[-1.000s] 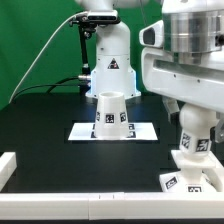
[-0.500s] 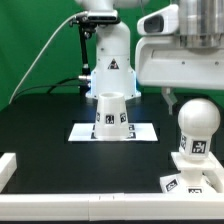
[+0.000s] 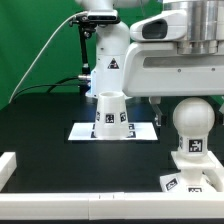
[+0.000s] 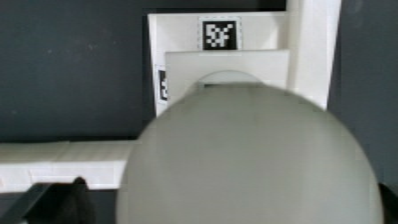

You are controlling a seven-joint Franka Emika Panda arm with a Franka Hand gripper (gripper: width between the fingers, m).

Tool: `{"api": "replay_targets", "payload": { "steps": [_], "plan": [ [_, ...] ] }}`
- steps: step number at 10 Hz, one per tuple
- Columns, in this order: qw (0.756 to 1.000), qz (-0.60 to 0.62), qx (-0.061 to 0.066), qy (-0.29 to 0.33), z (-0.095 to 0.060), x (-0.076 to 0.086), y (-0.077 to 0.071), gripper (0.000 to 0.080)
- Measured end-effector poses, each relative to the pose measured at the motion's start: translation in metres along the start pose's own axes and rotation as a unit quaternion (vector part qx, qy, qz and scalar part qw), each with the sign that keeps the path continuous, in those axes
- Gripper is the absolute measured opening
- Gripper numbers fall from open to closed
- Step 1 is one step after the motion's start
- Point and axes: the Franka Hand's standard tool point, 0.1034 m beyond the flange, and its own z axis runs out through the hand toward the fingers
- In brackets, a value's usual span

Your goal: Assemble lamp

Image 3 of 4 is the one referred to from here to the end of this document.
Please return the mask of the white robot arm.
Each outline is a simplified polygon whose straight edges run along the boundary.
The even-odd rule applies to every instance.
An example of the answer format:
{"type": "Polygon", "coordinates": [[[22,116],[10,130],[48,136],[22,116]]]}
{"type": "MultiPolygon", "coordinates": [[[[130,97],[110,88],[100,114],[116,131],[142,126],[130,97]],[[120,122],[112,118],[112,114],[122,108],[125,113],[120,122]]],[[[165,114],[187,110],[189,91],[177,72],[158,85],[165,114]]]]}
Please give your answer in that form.
{"type": "Polygon", "coordinates": [[[98,98],[106,91],[147,97],[158,124],[165,96],[224,96],[224,0],[162,0],[162,12],[132,26],[117,10],[149,0],[75,0],[80,42],[96,35],[96,65],[82,54],[79,78],[98,98]]]}

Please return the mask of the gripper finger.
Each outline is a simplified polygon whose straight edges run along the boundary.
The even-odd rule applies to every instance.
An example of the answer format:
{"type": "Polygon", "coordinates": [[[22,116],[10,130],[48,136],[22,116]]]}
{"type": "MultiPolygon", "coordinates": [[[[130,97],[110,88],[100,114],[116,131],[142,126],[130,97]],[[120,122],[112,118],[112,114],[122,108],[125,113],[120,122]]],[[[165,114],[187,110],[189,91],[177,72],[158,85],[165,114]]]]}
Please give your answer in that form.
{"type": "Polygon", "coordinates": [[[155,116],[155,123],[157,126],[161,126],[162,125],[162,111],[159,108],[159,104],[161,103],[161,98],[158,96],[151,96],[149,98],[149,103],[153,109],[153,111],[155,112],[156,116],[155,116]]]}

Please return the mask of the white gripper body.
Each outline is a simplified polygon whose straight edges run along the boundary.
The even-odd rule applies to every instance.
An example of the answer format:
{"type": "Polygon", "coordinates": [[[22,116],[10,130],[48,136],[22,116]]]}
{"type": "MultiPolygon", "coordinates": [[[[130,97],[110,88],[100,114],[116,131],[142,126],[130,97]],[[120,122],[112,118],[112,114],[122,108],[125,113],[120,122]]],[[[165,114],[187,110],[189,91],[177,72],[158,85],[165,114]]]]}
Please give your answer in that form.
{"type": "Polygon", "coordinates": [[[175,42],[132,43],[122,90],[127,96],[224,94],[224,42],[211,55],[178,55],[175,42]]]}

